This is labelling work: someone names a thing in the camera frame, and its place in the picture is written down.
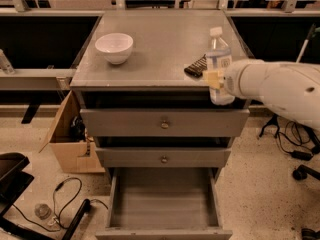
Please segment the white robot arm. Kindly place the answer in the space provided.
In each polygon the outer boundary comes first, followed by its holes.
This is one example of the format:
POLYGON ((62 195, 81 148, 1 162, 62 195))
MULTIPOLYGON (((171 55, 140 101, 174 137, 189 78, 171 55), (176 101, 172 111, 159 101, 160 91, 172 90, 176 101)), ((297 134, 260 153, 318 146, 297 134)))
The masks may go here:
POLYGON ((211 88, 262 102, 279 116, 320 130, 318 64, 243 59, 204 71, 203 80, 211 88))

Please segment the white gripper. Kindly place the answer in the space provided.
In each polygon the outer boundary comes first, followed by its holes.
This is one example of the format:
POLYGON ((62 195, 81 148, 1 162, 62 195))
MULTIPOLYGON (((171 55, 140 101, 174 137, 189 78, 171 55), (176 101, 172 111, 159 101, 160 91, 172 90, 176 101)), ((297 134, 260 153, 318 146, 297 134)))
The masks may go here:
MULTIPOLYGON (((258 85, 262 81, 264 62, 255 59, 243 59, 232 62, 224 72, 224 88, 236 97, 255 97, 258 95, 258 85)), ((223 87, 223 72, 221 70, 206 70, 202 73, 203 80, 209 87, 223 87)))

